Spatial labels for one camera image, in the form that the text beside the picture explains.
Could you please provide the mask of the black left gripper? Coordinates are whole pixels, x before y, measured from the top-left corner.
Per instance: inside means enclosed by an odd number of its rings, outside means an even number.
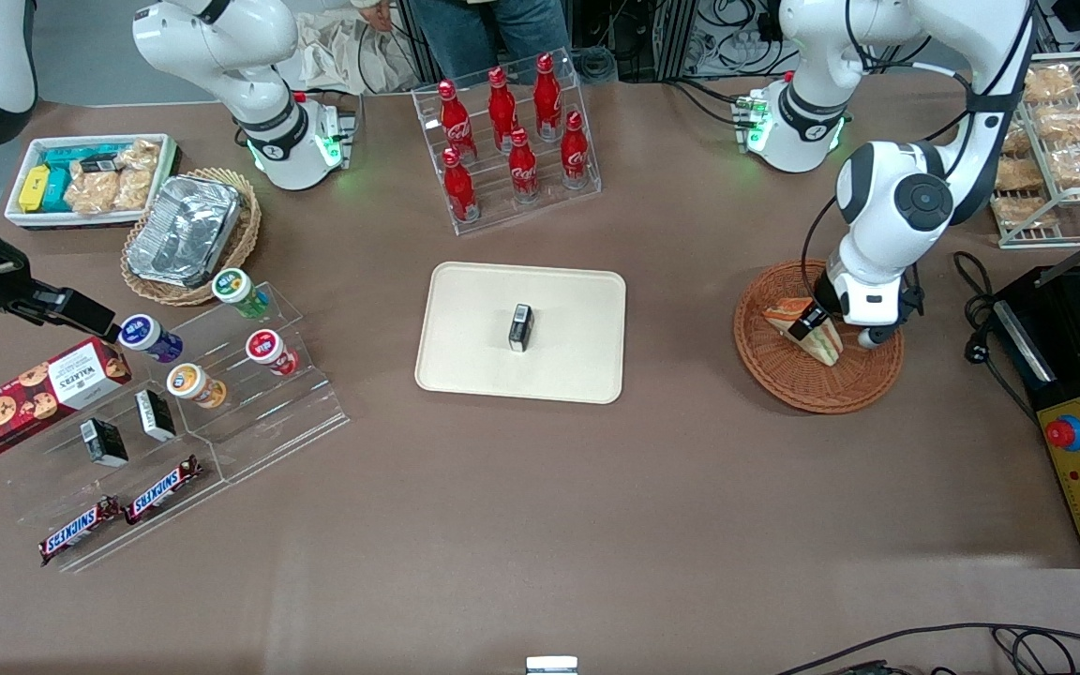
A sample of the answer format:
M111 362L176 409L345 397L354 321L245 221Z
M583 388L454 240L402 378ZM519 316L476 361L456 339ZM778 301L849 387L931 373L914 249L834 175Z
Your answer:
M886 283L867 283L849 272L824 272L813 288L816 302L806 302L789 326L793 340L834 338L836 320L858 326L858 342L874 350L895 337L914 313L924 312L924 291L908 270Z

